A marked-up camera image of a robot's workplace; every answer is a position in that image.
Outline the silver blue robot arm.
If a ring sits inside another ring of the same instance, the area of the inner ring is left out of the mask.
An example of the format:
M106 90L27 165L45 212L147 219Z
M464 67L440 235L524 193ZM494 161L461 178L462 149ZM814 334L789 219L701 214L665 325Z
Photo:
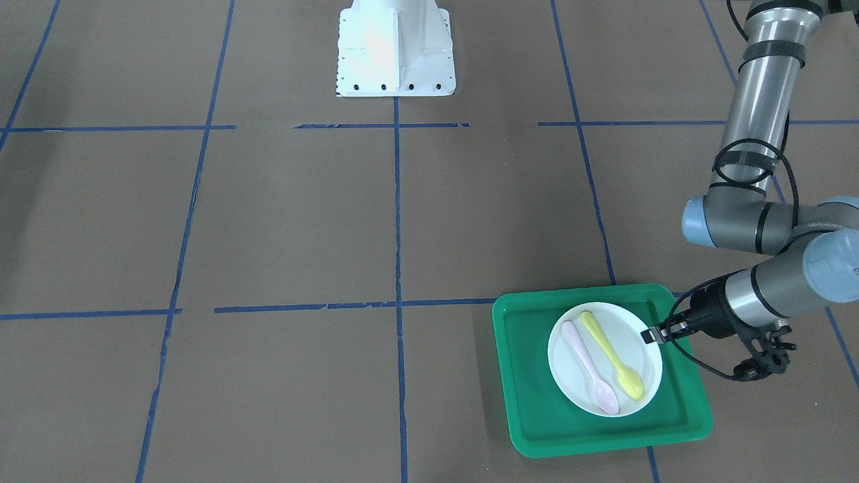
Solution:
M705 196L683 212L694 244L764 254L767 259L702 292L696 308L641 334L666 343L696 332L728 337L742 328L773 330L779 321L857 300L857 198L816 206L767 201L769 178L785 164L780 148L810 37L832 13L856 1L755 1L738 85Z

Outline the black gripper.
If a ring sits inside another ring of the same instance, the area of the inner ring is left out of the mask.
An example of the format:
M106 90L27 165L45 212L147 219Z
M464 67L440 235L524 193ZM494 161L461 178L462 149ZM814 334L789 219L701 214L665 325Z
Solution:
M736 334L736 316L727 305L723 284L712 284L691 295L690 308L683 312L683 321L663 321L640 333L644 343L670 343L691 334L703 332L714 339Z

